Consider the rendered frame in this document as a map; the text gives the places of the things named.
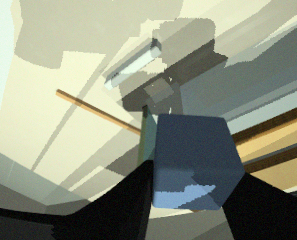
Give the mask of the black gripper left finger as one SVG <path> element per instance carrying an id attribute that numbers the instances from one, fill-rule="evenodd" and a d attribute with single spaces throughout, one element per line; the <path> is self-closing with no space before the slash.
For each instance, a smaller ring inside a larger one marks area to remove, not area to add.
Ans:
<path id="1" fill-rule="evenodd" d="M 72 215 L 0 208 L 0 240 L 144 240 L 153 195 L 153 160 Z"/>

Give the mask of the tan wooden stick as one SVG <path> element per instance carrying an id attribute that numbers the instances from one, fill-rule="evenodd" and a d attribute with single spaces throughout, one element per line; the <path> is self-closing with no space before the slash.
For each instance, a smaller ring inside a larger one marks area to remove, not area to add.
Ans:
<path id="1" fill-rule="evenodd" d="M 131 131 L 133 133 L 136 133 L 136 135 L 140 136 L 140 128 L 135 127 L 135 125 L 127 123 L 127 121 L 123 121 L 120 119 L 117 119 L 117 117 L 109 115 L 109 113 L 104 112 L 103 109 L 95 107 L 95 105 L 89 105 L 87 103 L 84 103 L 84 101 L 81 101 L 80 99 L 77 99 L 77 97 L 69 95 L 69 93 L 63 91 L 63 89 L 56 89 L 56 96 L 61 97 L 61 99 L 65 99 L 69 101 L 69 103 L 77 105 L 79 108 L 87 109 L 87 111 L 91 111 L 93 113 L 96 113 L 96 115 L 99 115 L 101 117 L 104 117 L 105 120 L 111 121 L 111 123 L 115 123 L 117 125 L 120 125 L 120 127 L 123 127 L 125 129 L 128 129 L 128 131 Z"/>

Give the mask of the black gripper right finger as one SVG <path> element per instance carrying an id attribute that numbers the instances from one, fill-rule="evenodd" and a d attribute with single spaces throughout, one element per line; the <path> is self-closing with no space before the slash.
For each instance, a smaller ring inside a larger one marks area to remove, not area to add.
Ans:
<path id="1" fill-rule="evenodd" d="M 245 173 L 221 205 L 235 240 L 297 240 L 297 196 Z"/>

